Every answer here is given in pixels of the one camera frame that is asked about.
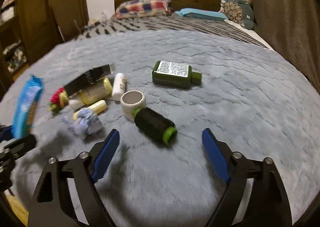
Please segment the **blue snack packet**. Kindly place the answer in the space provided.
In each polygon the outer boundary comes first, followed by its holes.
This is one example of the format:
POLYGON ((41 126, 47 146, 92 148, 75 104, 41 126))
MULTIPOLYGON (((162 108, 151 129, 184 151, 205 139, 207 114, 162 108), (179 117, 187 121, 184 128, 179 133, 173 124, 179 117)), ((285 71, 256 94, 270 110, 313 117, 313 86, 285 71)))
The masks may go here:
POLYGON ((17 101, 11 126, 11 133, 15 139, 21 139, 30 134, 42 91, 41 78, 31 75, 30 79, 24 84, 17 101))

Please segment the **red yellow pompom scrunchie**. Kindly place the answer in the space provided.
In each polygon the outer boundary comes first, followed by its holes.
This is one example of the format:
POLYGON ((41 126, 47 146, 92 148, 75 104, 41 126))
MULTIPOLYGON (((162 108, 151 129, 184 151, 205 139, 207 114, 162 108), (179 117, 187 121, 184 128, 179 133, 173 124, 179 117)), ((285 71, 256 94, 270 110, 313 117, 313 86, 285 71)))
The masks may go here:
POLYGON ((52 113, 59 113, 68 105, 68 95, 64 87, 54 92, 50 99, 49 108, 52 113))

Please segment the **pale yellow small bottle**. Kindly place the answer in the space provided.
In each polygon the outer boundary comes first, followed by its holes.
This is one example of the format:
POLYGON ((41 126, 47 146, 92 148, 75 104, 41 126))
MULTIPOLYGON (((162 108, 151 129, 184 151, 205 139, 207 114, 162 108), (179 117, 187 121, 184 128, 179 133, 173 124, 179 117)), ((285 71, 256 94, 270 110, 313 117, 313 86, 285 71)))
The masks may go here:
POLYGON ((78 110, 76 113, 73 114, 72 119, 76 120, 78 118, 78 115, 80 113, 84 113, 84 111, 91 110, 96 114, 100 114, 100 113, 106 111, 107 108, 108 108, 108 106, 107 106, 107 103, 105 102, 105 100, 100 100, 100 101, 92 104, 89 107, 81 108, 80 110, 78 110))

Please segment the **white tape roll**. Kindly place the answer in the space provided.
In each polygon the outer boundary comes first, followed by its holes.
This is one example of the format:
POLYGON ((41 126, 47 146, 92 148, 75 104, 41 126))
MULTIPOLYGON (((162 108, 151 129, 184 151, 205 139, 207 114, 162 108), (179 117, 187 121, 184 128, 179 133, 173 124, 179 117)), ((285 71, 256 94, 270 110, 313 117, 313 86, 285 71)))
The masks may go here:
POLYGON ((136 109, 146 107, 146 99, 140 91, 128 91, 121 96, 120 104, 124 116, 129 120, 134 120, 136 109))

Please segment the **black thread spool green ends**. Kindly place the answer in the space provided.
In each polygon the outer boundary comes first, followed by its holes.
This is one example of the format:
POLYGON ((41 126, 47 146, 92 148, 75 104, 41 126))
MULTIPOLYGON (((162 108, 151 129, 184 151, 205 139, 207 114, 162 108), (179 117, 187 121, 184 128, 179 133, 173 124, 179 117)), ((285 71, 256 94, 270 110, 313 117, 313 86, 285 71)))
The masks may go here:
POLYGON ((173 121, 148 107, 135 109, 133 119, 136 126, 156 142, 169 145, 177 134, 177 128, 173 121))

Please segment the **black rectangular tube box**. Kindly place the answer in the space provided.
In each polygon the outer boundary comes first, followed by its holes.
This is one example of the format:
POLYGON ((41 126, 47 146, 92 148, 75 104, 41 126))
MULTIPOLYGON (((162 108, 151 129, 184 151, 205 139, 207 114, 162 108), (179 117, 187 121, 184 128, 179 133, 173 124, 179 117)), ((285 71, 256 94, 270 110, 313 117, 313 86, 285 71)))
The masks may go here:
POLYGON ((67 96, 72 96, 73 94, 78 93, 80 90, 89 87, 103 77, 113 73, 115 70, 116 67, 114 64, 107 64, 87 70, 80 76, 70 81, 68 84, 64 85, 67 96))

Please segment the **white small bottle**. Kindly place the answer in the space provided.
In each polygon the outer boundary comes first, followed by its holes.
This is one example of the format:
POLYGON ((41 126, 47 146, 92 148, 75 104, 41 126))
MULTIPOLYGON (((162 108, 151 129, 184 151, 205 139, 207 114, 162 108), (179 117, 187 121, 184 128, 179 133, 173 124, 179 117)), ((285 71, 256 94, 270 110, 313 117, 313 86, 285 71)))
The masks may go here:
POLYGON ((125 74, 117 73, 114 77, 112 99, 116 102, 120 101, 121 96, 125 93, 126 78, 125 74))

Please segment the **brown wooden wardrobe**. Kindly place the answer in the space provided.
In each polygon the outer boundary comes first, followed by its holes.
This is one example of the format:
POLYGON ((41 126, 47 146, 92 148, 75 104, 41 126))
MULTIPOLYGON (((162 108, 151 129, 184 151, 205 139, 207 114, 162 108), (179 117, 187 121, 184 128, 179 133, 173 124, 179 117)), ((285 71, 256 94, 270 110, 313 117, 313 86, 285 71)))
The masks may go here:
POLYGON ((21 42, 32 65, 87 24, 86 0, 14 0, 14 17, 1 25, 1 50, 21 42))

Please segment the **white bottle on nightstand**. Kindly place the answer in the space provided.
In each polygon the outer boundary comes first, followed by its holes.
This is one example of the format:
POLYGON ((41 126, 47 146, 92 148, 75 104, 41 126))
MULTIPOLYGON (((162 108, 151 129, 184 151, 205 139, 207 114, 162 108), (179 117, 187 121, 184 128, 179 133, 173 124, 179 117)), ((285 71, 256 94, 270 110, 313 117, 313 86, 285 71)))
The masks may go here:
POLYGON ((106 20, 107 20, 107 15, 106 15, 106 12, 103 11, 103 12, 101 13, 100 21, 101 21, 101 22, 105 22, 106 20))

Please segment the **grey fluffy blanket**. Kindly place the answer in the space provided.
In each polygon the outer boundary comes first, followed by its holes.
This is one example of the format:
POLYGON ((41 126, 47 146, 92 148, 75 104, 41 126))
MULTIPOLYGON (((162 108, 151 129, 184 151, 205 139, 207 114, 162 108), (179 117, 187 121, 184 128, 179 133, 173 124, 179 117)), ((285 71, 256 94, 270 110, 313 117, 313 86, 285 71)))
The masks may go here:
POLYGON ((112 129, 120 145, 97 191, 117 226, 204 226, 225 189, 212 170, 201 133, 249 159, 271 157, 290 201, 293 221, 319 192, 319 94, 280 54, 256 45, 190 31, 143 31, 101 35, 56 46, 10 87, 1 101, 1 123, 10 125, 18 97, 31 75, 43 94, 32 132, 37 146, 18 159, 12 191, 29 207, 44 165, 51 157, 72 159, 102 141, 112 129), (202 84, 188 89, 155 84, 157 61, 190 65, 202 84), (144 93, 149 108, 178 129, 171 147, 161 146, 109 101, 103 129, 82 140, 48 104, 61 86, 93 67, 114 64, 127 90, 144 93))

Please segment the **green flat bottle white label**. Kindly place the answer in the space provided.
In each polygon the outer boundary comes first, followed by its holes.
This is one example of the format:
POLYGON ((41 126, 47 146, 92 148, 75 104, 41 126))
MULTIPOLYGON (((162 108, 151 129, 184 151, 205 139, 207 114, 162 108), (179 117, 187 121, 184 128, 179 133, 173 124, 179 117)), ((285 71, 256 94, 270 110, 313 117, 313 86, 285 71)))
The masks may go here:
POLYGON ((191 85, 202 84, 202 74, 194 72, 187 64, 159 60, 152 70, 155 84, 188 89, 191 85))

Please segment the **black grey zigzag bedsheet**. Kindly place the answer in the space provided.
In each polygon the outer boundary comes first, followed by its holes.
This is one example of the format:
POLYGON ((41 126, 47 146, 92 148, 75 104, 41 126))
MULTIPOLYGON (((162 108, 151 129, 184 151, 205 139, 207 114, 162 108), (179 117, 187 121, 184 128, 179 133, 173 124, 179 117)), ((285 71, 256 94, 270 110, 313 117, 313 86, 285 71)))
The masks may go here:
POLYGON ((83 40, 114 33, 138 31, 195 31, 235 39, 249 44, 271 49, 272 47, 255 31, 242 28, 229 20, 217 21, 198 18, 171 16, 152 16, 129 19, 107 19, 87 25, 74 40, 83 40))

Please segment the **plaid pillow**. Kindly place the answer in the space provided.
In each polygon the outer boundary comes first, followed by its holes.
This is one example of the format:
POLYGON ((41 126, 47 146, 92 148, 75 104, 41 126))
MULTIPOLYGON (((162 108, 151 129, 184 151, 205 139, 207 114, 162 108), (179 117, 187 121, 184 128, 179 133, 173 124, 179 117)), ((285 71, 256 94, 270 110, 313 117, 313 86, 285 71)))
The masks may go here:
POLYGON ((169 16, 171 0, 130 0, 121 3, 112 18, 129 19, 151 16, 169 16))

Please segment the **brown curtain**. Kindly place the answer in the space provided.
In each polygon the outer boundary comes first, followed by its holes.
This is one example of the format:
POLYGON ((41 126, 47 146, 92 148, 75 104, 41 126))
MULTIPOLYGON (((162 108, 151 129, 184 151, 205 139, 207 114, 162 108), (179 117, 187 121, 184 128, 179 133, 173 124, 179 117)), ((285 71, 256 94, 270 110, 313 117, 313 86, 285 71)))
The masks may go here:
POLYGON ((319 3, 253 0, 254 31, 319 89, 319 3))

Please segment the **blue pillow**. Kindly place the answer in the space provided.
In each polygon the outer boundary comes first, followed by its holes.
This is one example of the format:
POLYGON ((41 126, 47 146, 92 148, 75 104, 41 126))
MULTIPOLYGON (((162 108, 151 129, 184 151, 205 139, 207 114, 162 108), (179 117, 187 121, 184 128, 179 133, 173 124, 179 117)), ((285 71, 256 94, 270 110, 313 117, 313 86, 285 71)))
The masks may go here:
POLYGON ((175 11, 175 14, 181 17, 188 17, 188 18, 216 20, 216 21, 228 20, 227 16, 225 16, 223 13, 215 12, 215 11, 205 11, 205 10, 196 9, 196 8, 183 8, 179 11, 175 11))

